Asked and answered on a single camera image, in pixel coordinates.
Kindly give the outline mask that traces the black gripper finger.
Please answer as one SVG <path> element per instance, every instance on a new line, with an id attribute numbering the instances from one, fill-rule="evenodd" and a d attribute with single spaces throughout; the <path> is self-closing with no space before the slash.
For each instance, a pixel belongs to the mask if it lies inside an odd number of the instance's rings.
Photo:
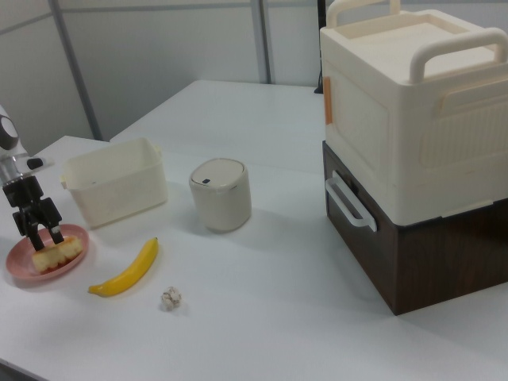
<path id="1" fill-rule="evenodd" d="M 35 251 L 40 251 L 44 248 L 44 243 L 38 233 L 38 226 L 40 224 L 37 217 L 29 211 L 17 211 L 13 214 L 13 219 L 17 225 L 19 233 L 28 237 Z"/>
<path id="2" fill-rule="evenodd" d="M 60 231 L 60 222 L 62 217 L 56 208 L 54 202 L 50 198 L 42 199 L 39 202 L 40 224 L 49 232 L 52 241 L 59 244 L 64 241 L 64 237 Z"/>

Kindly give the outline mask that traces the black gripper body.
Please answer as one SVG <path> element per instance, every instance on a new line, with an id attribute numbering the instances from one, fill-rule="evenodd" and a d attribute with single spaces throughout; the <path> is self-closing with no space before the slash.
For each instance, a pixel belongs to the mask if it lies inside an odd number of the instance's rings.
<path id="1" fill-rule="evenodd" d="M 43 191 L 35 176 L 17 179 L 3 188 L 6 198 L 13 208 L 24 208 L 37 204 L 43 195 Z"/>

